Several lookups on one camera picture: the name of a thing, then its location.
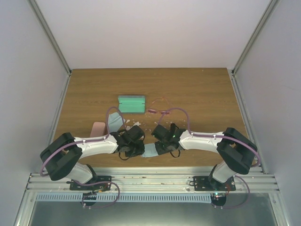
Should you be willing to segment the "pink glasses case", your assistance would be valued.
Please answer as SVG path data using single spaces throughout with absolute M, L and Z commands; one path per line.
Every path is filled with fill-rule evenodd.
M 91 129 L 90 137 L 104 136 L 106 134 L 106 131 L 107 129 L 105 122 L 94 122 Z

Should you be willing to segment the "pink tinted sunglasses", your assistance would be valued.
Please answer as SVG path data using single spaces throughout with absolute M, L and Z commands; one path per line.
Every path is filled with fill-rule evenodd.
M 165 97 L 160 97 L 160 98 L 153 100 L 151 102 L 151 104 L 149 105 L 149 107 L 146 109 L 146 111 L 151 114 L 169 115 L 171 112 L 168 111 L 167 109 L 154 108 L 154 105 L 159 102 L 165 103 L 168 107 L 170 106 L 169 101 Z

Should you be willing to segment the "teal glasses case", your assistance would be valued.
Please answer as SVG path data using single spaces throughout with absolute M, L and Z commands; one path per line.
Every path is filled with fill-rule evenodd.
M 145 113 L 145 96 L 121 95 L 118 96 L 118 102 L 121 113 Z

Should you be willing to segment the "light blue cleaning cloth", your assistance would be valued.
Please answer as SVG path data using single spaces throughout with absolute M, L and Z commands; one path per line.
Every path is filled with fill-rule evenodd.
M 154 143 L 144 145 L 144 153 L 141 155 L 143 158 L 150 158 L 158 156 L 156 146 Z

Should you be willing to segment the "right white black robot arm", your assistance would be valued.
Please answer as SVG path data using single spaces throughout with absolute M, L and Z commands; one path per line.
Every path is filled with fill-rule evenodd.
M 247 175 L 254 166 L 254 158 L 259 157 L 257 146 L 234 128 L 217 133 L 196 133 L 172 123 L 170 129 L 156 126 L 151 135 L 158 141 L 145 152 L 147 157 L 192 149 L 218 153 L 222 162 L 213 167 L 205 180 L 205 185 L 215 191 L 226 188 L 227 181 L 234 175 Z

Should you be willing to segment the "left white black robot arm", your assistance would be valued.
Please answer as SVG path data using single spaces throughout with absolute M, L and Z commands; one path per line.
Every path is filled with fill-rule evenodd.
M 96 174 L 92 167 L 80 164 L 79 160 L 98 154 L 124 153 L 127 159 L 142 155 L 144 137 L 145 133 L 137 125 L 101 137 L 79 138 L 64 133 L 40 154 L 40 175 L 49 176 L 53 181 L 68 178 L 92 190 L 97 184 Z

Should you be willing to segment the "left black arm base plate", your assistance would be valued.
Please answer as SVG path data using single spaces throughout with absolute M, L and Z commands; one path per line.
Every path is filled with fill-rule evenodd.
M 70 185 L 69 189 L 72 191 L 109 191 L 111 179 L 111 176 L 96 176 L 84 185 L 80 185 L 74 180 L 67 182 L 67 184 Z

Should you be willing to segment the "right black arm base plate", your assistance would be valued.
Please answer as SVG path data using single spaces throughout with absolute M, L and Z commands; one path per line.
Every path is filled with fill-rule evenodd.
M 195 191 L 236 191 L 234 177 L 230 177 L 226 182 L 221 183 L 209 176 L 194 176 L 189 182 L 189 186 Z

